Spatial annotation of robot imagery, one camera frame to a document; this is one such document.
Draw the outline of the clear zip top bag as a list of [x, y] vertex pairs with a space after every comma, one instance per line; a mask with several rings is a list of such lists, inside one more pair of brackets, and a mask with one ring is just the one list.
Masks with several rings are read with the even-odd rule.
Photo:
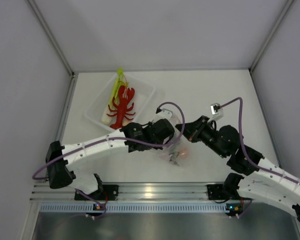
[[[180, 135], [179, 130], [176, 129], [176, 125], [181, 124], [178, 116], [171, 110], [163, 109], [161, 112], [157, 113], [153, 121], [156, 122], [160, 119], [167, 119], [169, 123], [173, 126], [174, 134], [171, 142], [175, 141]], [[170, 164], [184, 167], [187, 165], [186, 158], [189, 155], [188, 142], [184, 136], [182, 136], [178, 141], [170, 146], [165, 146], [161, 149], [153, 149], [152, 152], [160, 159], [169, 162]]]

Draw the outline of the fake grey fish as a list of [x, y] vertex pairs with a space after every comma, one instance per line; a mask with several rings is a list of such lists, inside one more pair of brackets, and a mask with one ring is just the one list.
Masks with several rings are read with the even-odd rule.
[[176, 165], [176, 166], [181, 166], [183, 163], [183, 157], [180, 152], [172, 152], [168, 155], [168, 160], [169, 163]]

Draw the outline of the red fake lobster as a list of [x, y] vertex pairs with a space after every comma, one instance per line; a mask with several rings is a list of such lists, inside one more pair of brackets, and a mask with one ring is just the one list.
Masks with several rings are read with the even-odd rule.
[[108, 117], [116, 117], [116, 120], [113, 124], [110, 125], [112, 129], [120, 129], [123, 126], [123, 120], [132, 121], [133, 118], [128, 118], [128, 116], [134, 116], [136, 113], [130, 113], [134, 108], [134, 103], [129, 107], [129, 103], [135, 96], [135, 89], [121, 85], [117, 92], [118, 104], [115, 102], [115, 97], [112, 98], [112, 105], [115, 109], [111, 109], [108, 105], [108, 110], [112, 113], [107, 113]]

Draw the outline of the fake green leek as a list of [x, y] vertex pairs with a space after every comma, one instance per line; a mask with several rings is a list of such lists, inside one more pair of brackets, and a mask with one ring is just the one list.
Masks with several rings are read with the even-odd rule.
[[116, 71], [116, 74], [117, 74], [117, 77], [114, 81], [114, 84], [112, 86], [112, 90], [111, 90], [111, 94], [110, 94], [110, 97], [109, 97], [109, 100], [108, 100], [108, 103], [102, 113], [102, 116], [101, 116], [101, 122], [106, 125], [106, 126], [110, 126], [111, 124], [111, 121], [112, 121], [112, 117], [111, 116], [108, 116], [108, 114], [111, 113], [111, 111], [109, 110], [108, 106], [110, 107], [113, 107], [113, 103], [112, 103], [112, 100], [114, 98], [114, 102], [115, 104], [118, 104], [119, 102], [119, 97], [118, 97], [118, 94], [119, 94], [119, 88], [121, 86], [125, 86], [125, 87], [128, 87], [129, 83], [124, 75], [124, 70], [122, 67], [119, 67]]

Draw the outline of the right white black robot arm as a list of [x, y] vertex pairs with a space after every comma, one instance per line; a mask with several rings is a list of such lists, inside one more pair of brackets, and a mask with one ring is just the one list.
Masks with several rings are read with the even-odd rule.
[[216, 122], [201, 116], [176, 128], [191, 143], [204, 143], [232, 169], [222, 190], [230, 199], [257, 200], [277, 207], [300, 222], [300, 179], [273, 164], [257, 150], [242, 143], [231, 125], [217, 129]]

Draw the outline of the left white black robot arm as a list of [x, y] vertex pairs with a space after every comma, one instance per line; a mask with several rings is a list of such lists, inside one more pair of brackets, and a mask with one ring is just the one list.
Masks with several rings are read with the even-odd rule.
[[61, 145], [60, 141], [54, 141], [49, 145], [45, 157], [49, 187], [71, 187], [97, 200], [103, 194], [102, 181], [96, 173], [82, 170], [83, 166], [113, 154], [161, 150], [174, 134], [173, 125], [162, 118], [146, 126], [131, 122], [103, 137], [86, 142]]

